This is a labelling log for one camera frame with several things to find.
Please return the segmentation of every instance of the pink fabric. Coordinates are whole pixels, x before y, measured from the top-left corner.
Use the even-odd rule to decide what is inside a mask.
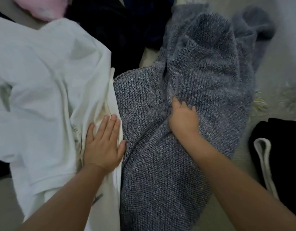
[[[34,17],[44,21],[63,18],[68,0],[14,0]]]

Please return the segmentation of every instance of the person's right arm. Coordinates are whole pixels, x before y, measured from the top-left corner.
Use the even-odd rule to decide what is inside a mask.
[[[169,127],[200,167],[235,229],[296,230],[296,216],[259,183],[238,169],[198,131],[195,107],[173,99]]]

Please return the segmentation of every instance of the knit fabric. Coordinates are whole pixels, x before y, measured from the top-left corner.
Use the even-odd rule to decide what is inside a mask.
[[[206,4],[177,6],[158,60],[116,78],[127,139],[121,230],[192,228],[210,187],[168,127],[172,97],[195,105],[202,136],[232,157],[253,100],[258,34],[262,39],[274,34],[261,9],[249,7],[229,22],[210,14]]]

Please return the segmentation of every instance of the person's left hand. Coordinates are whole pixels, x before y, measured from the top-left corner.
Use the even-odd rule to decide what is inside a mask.
[[[105,115],[96,136],[93,136],[94,127],[94,123],[91,123],[87,131],[84,167],[97,165],[108,174],[119,165],[125,153],[125,140],[122,140],[117,148],[120,120],[115,114],[110,120],[109,116]]]

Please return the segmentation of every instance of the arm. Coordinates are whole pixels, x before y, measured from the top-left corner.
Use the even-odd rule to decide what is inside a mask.
[[[125,141],[117,149],[120,120],[105,116],[96,136],[90,124],[86,137],[84,167],[52,198],[39,208],[18,231],[68,230],[85,228],[92,202],[106,174],[120,163]]]
[[[198,131],[195,107],[174,98],[169,126],[200,167],[236,230],[296,230],[296,216],[229,159]]]

